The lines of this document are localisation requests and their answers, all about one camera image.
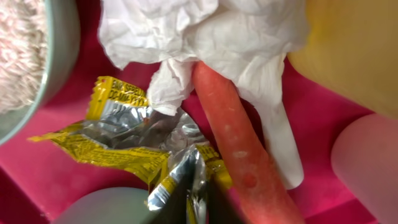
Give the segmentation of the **green bowl with rice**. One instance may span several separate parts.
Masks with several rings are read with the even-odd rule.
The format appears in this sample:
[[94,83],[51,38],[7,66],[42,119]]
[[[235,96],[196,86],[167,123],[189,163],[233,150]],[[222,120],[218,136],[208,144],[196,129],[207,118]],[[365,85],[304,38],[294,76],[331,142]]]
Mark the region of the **green bowl with rice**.
[[79,50],[75,0],[1,0],[1,143],[61,89]]

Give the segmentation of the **yellow foil wrapper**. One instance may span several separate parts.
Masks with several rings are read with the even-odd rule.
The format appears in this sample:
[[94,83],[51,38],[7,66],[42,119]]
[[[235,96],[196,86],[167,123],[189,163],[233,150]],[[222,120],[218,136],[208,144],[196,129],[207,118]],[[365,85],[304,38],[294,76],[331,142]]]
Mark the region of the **yellow foil wrapper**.
[[189,223],[209,222],[205,189],[212,177],[231,185],[223,160],[188,113],[162,114],[144,90],[110,76],[97,79],[84,120],[32,140],[52,141],[77,162],[134,174],[148,184],[146,205],[153,212],[193,172],[186,194]]

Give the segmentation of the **light blue bowl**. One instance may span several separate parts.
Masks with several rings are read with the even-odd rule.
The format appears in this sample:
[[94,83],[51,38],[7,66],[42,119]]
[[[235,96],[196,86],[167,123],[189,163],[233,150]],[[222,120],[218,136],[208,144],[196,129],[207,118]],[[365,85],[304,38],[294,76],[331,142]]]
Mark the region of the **light blue bowl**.
[[147,223],[154,216],[145,205],[147,191],[130,187],[98,190],[69,206],[53,224]]

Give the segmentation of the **white tissue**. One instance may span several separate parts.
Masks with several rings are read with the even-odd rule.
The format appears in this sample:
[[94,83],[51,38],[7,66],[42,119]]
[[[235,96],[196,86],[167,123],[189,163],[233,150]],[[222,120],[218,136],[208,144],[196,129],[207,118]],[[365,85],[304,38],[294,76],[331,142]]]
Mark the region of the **white tissue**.
[[147,91],[153,109],[173,115],[204,62],[256,108],[282,101],[284,58],[305,43],[304,0],[103,0],[99,41],[119,69],[160,63]]

